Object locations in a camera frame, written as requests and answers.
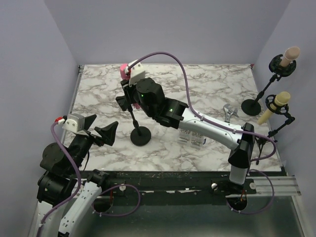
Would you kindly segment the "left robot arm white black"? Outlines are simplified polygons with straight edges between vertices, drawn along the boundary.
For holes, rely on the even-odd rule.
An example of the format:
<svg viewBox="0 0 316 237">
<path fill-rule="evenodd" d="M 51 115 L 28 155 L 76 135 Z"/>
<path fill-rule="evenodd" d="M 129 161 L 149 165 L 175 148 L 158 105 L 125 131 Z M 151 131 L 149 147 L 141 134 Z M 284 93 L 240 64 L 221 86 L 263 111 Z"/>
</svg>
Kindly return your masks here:
<svg viewBox="0 0 316 237">
<path fill-rule="evenodd" d="M 118 122 L 89 131 L 96 115 L 69 114 L 55 120 L 50 130 L 55 139 L 42 152 L 38 181 L 35 237 L 72 237 L 84 214 L 99 195 L 109 191 L 109 174 L 93 170 L 83 177 L 80 172 L 92 145 L 112 146 Z"/>
</svg>

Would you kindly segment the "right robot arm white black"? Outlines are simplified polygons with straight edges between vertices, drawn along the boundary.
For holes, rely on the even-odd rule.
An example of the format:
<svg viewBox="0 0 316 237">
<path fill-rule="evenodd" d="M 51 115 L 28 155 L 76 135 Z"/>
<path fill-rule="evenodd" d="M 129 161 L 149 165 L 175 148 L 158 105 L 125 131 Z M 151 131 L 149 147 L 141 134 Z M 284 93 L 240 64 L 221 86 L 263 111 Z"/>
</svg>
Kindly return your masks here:
<svg viewBox="0 0 316 237">
<path fill-rule="evenodd" d="M 228 190 L 237 194 L 245 188 L 254 147 L 252 124 L 234 125 L 194 112 L 187 103 L 165 97 L 162 86 L 151 78 L 141 79 L 134 85 L 128 80 L 120 84 L 124 95 L 118 96 L 116 101 L 123 111 L 137 103 L 148 117 L 162 126 L 196 132 L 229 148 Z"/>
</svg>

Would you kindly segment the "black round-base microphone stand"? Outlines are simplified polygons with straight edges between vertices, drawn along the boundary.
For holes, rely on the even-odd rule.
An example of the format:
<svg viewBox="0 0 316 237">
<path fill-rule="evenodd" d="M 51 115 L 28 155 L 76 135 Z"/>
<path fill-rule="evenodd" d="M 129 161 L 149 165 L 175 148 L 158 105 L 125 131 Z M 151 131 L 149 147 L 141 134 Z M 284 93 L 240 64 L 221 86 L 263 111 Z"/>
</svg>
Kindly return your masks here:
<svg viewBox="0 0 316 237">
<path fill-rule="evenodd" d="M 134 126 L 134 129 L 132 130 L 132 132 L 130 134 L 131 142 L 136 146 L 144 146 L 144 145 L 148 144 L 150 139 L 151 139 L 150 130 L 147 127 L 139 125 L 138 121 L 136 120 L 136 118 L 134 116 L 132 105 L 129 106 L 128 111 L 131 114 L 132 122 L 133 122 L 133 126 Z"/>
</svg>

